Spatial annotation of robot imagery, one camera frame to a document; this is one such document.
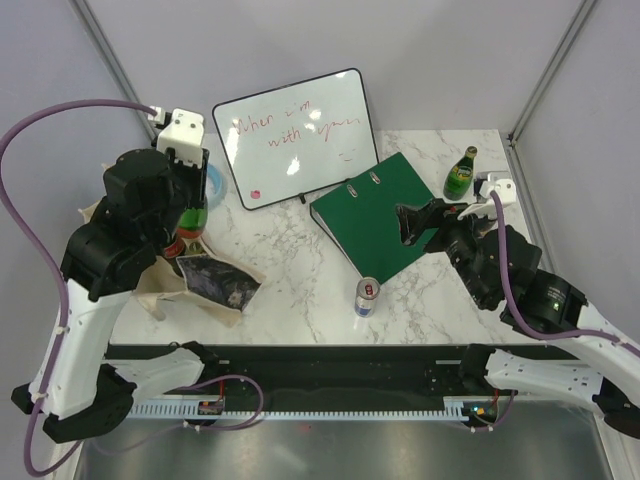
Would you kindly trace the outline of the green Perrier bottle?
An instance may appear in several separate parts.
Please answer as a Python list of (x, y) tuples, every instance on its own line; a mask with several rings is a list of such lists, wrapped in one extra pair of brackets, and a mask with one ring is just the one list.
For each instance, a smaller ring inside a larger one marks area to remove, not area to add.
[(443, 194), (447, 199), (460, 200), (469, 190), (474, 178), (474, 160), (477, 153), (475, 146), (469, 146), (463, 157), (449, 170), (443, 186)]
[(176, 233), (181, 238), (196, 239), (202, 235), (208, 220), (208, 202), (204, 198), (198, 205), (185, 210)]

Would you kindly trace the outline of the cola bottle red cap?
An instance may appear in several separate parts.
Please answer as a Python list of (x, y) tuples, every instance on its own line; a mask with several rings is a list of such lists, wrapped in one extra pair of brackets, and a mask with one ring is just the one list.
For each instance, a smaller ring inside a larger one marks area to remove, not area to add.
[(179, 277), (182, 277), (183, 274), (180, 266), (178, 265), (177, 259), (184, 256), (185, 251), (186, 244), (178, 235), (175, 235), (171, 242), (162, 249), (162, 257), (171, 266), (173, 272)]

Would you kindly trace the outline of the beige canvas tote bag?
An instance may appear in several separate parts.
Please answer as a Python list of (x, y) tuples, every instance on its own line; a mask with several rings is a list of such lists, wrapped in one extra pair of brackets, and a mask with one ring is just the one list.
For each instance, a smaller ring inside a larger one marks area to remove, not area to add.
[(182, 277), (162, 257), (177, 235), (187, 195), (167, 159), (121, 158), (103, 175), (105, 195), (69, 241), (63, 271), (92, 301), (132, 291), (154, 316), (160, 300), (186, 300), (234, 324), (261, 286), (250, 273), (211, 256), (202, 238), (186, 240), (177, 259)]

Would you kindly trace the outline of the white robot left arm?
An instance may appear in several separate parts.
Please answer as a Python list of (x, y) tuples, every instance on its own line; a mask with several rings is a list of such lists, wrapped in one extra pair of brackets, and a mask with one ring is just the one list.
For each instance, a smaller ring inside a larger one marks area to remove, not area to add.
[(68, 241), (61, 263), (68, 320), (52, 335), (61, 346), (45, 397), (36, 402), (42, 375), (11, 396), (24, 413), (45, 414), (43, 430), (57, 444), (105, 435), (134, 406), (172, 390), (218, 385), (218, 367), (196, 342), (146, 360), (104, 358), (142, 274), (174, 247), (182, 214), (205, 198), (209, 152), (197, 152), (193, 164), (172, 147), (122, 154), (103, 174), (105, 194), (90, 220)]

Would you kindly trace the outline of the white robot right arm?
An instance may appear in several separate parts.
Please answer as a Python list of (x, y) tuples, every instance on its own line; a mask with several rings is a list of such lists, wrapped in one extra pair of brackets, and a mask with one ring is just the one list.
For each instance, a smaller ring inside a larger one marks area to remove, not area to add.
[(479, 309), (494, 311), (504, 303), (501, 322), (583, 364), (551, 365), (471, 344), (457, 371), (460, 386), (473, 394), (491, 388), (552, 396), (596, 413), (612, 429), (637, 438), (638, 343), (624, 339), (580, 290), (539, 268), (540, 248), (506, 223), (497, 193), (485, 205), (486, 217), (497, 225), (481, 234), (482, 216), (475, 205), (448, 204), (439, 198), (421, 208), (399, 204), (395, 213), (400, 240), (412, 246), (426, 231), (433, 231), (424, 252), (447, 255)]

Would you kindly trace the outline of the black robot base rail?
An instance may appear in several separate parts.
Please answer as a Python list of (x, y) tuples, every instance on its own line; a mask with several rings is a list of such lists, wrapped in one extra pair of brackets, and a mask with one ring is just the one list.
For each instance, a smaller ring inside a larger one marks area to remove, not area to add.
[(465, 345), (256, 346), (204, 345), (195, 388), (170, 383), (167, 394), (222, 394), (232, 407), (255, 411), (435, 409), (447, 397), (497, 396), (506, 388), (465, 379)]

